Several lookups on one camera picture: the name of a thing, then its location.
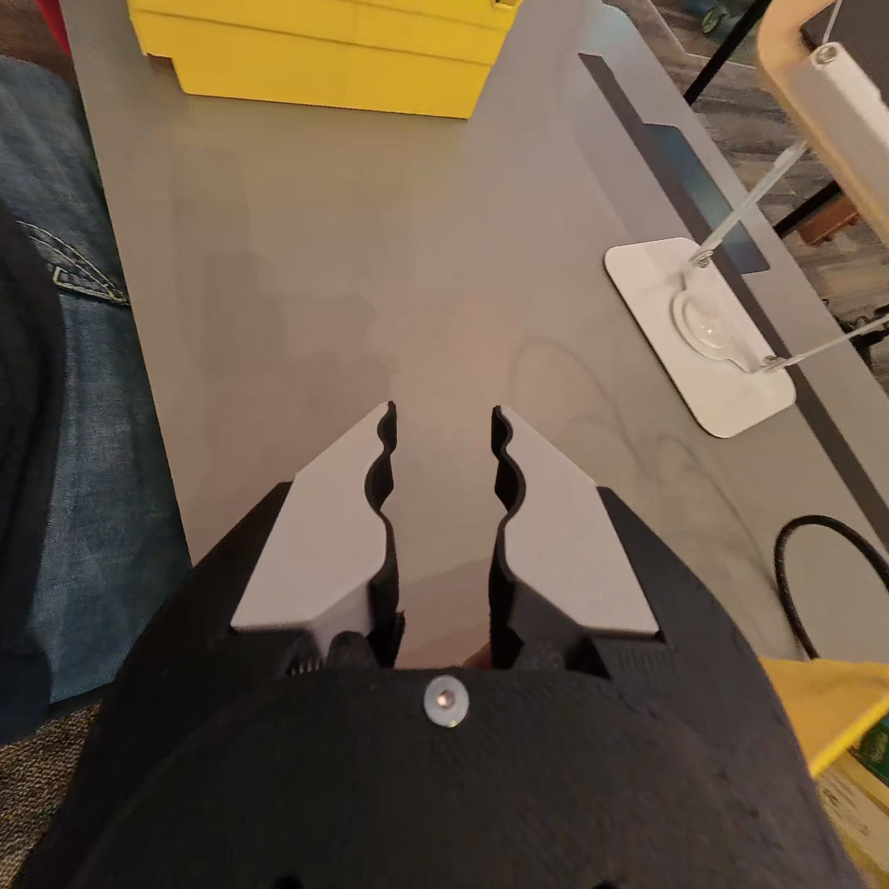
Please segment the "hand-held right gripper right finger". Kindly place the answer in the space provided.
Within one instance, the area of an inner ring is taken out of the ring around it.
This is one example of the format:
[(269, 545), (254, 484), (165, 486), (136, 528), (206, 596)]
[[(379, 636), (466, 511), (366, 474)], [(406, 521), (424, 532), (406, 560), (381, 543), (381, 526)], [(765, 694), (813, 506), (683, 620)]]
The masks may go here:
[(542, 644), (568, 666), (591, 639), (650, 641), (660, 627), (593, 479), (507, 406), (492, 413), (505, 508), (488, 581), (496, 669)]

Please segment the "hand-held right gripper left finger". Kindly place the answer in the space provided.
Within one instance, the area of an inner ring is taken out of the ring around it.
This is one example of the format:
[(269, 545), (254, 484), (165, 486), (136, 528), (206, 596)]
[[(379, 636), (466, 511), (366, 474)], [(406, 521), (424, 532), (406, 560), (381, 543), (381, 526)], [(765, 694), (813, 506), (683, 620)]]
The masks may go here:
[(405, 632), (394, 530), (393, 401), (379, 404), (306, 464), (285, 495), (233, 613), (238, 632), (307, 633), (325, 658), (343, 632), (392, 668)]

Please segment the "black square hub with cable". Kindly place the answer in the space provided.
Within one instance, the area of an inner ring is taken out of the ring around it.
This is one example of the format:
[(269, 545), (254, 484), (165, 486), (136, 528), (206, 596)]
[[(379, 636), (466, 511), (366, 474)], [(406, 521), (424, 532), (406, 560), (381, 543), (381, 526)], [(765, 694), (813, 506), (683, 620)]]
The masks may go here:
[(779, 605), (782, 607), (786, 622), (795, 641), (809, 660), (818, 661), (820, 659), (820, 654), (795, 607), (786, 571), (786, 549), (790, 538), (795, 532), (806, 527), (820, 527), (830, 530), (852, 545), (856, 551), (865, 558), (870, 569), (878, 577), (886, 592), (888, 591), (888, 562), (883, 559), (877, 549), (861, 536), (861, 534), (834, 517), (824, 515), (795, 517), (784, 524), (779, 530), (772, 549), (772, 566), (777, 599)]

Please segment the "white folding stand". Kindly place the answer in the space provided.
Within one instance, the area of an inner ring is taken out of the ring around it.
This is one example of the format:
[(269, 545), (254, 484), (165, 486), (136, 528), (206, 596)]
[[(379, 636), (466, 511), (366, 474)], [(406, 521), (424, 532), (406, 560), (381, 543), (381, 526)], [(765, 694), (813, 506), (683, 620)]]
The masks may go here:
[(733, 438), (793, 406), (790, 367), (887, 327), (887, 317), (878, 317), (813, 349), (778, 358), (717, 267), (717, 248), (807, 148), (799, 139), (786, 149), (702, 244), (670, 238), (606, 251), (612, 283), (683, 402), (715, 438)]

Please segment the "person's jeans leg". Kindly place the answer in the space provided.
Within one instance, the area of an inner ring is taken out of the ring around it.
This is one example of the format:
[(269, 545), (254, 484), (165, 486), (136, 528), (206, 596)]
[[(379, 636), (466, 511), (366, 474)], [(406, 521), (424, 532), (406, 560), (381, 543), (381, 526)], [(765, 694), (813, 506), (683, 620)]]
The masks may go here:
[(2, 204), (64, 326), (60, 441), (26, 621), (56, 707), (113, 681), (192, 563), (82, 102), (4, 56), (1, 108)]

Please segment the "yellow plastic bin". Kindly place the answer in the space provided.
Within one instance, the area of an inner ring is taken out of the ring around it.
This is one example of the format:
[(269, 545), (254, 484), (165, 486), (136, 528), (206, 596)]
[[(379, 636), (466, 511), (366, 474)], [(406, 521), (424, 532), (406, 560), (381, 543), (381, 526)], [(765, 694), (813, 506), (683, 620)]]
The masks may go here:
[(521, 2), (132, 1), (185, 94), (469, 119)]
[(814, 779), (888, 712), (888, 666), (760, 659)]

